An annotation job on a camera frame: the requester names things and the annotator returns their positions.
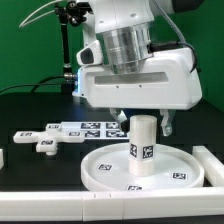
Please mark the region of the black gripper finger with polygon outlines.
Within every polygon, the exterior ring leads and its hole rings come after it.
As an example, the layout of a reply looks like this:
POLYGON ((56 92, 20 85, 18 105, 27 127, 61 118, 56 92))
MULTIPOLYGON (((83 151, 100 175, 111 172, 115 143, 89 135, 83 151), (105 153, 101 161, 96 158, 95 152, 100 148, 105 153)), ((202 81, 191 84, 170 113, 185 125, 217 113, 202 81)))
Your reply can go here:
POLYGON ((160 115, 162 116, 161 128, 162 133, 165 137, 168 137, 172 134, 172 121, 175 116, 175 110, 171 109, 162 109, 160 111, 160 115))
POLYGON ((119 108, 110 108, 109 109, 111 116, 118 123, 119 129, 128 133, 130 131, 130 120, 126 117, 124 111, 119 108))

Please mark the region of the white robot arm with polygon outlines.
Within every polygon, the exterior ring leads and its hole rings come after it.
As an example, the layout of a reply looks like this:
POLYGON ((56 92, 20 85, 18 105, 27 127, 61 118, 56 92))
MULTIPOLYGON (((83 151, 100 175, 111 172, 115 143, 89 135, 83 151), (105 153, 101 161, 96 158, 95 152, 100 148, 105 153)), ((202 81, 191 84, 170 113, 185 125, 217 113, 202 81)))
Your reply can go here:
POLYGON ((157 109, 163 134, 172 133, 177 110, 188 110, 202 97, 194 48, 177 41, 155 43, 150 25, 168 19, 172 0, 86 0, 85 47, 77 53, 76 94, 93 107, 108 108, 117 122, 121 109, 157 109))

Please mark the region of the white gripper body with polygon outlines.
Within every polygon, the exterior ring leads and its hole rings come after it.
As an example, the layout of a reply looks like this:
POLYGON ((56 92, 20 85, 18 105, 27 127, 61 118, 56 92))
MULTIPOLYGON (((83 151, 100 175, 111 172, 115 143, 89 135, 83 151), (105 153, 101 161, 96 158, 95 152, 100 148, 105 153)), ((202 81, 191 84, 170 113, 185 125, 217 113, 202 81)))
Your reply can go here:
POLYGON ((187 110, 202 98, 187 48, 155 52, 138 72, 116 75, 107 66, 80 71, 80 93, 92 107, 187 110))

